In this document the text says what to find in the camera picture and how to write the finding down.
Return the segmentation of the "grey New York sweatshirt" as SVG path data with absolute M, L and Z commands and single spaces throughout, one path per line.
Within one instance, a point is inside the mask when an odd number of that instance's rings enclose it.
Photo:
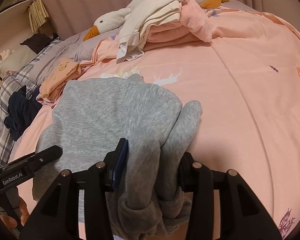
M 171 235 L 190 216 L 177 170 L 201 114 L 199 101 L 182 103 L 138 74 L 70 81 L 37 143 L 37 151 L 57 145 L 63 154 L 35 174 L 33 198 L 39 200 L 62 170 L 86 170 L 125 138 L 127 165 L 119 188 L 106 195 L 112 230 L 124 239 Z

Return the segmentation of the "navy crumpled garment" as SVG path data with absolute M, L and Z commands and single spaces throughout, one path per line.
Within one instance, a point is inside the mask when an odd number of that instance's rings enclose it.
M 36 100 L 39 95 L 37 87 L 31 97 L 26 97 L 26 86 L 14 92 L 8 101 L 8 116 L 4 120 L 6 128 L 14 141 L 17 141 L 35 119 L 42 104 Z

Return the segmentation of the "plaid pillow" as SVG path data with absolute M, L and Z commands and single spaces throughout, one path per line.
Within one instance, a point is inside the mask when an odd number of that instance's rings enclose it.
M 30 80 L 30 71 L 53 48 L 61 42 L 59 38 L 53 40 L 21 70 L 14 74 L 8 74 L 0 87 L 0 166 L 8 163 L 12 148 L 17 138 L 12 135 L 11 125 L 6 124 L 8 118 L 12 118 L 13 109 L 18 105 L 26 104 L 38 87 Z

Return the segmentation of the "orange printed folded garment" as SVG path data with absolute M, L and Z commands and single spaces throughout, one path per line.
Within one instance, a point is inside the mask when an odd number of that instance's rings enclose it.
M 69 80 L 75 80 L 82 75 L 82 67 L 78 62 L 68 57 L 62 57 L 39 87 L 38 102 L 53 103 L 63 92 Z

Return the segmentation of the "beige pillow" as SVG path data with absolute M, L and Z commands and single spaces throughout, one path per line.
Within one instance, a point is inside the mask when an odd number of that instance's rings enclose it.
M 37 54 L 28 46 L 21 46 L 0 61 L 0 77 L 3 78 L 8 71 L 19 71 L 30 63 Z

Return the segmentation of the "small plush toys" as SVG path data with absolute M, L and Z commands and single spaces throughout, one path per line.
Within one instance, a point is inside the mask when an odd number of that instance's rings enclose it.
M 13 49 L 6 49 L 0 53 L 0 63 L 14 52 Z

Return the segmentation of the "dark brown cushion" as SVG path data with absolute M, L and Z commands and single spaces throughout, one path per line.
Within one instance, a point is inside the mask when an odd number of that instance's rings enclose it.
M 47 47 L 56 38 L 58 38 L 57 33 L 53 33 L 53 38 L 50 38 L 42 33 L 37 33 L 37 34 L 33 34 L 30 38 L 20 43 L 20 45 L 28 46 L 34 53 L 39 54 L 45 47 Z

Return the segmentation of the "grey lilac blanket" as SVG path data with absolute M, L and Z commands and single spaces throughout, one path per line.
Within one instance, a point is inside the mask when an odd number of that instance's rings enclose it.
M 83 41 L 83 37 L 85 36 L 84 31 L 64 41 L 55 39 L 28 65 L 29 80 L 38 86 L 41 85 L 62 57 L 70 58 L 75 62 L 91 60 L 93 50 L 99 41 L 104 38 L 116 36 L 119 31 L 119 28 L 117 28 L 86 41 Z

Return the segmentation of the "pink folded garment pile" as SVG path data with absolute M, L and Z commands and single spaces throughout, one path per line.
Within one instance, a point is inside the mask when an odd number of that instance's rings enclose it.
M 143 51 L 197 41 L 212 41 L 212 23 L 196 0 L 187 0 L 179 20 L 150 27 Z

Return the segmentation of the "white folded garment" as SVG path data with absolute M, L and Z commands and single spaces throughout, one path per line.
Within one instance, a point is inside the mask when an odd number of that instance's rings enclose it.
M 150 27 L 179 20 L 181 5 L 186 1 L 144 0 L 136 6 L 119 32 L 117 63 L 141 57 Z

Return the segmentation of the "white wall shelf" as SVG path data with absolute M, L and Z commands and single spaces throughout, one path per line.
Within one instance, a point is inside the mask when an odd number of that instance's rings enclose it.
M 21 16 L 33 0 L 3 0 L 0 5 L 0 26 Z

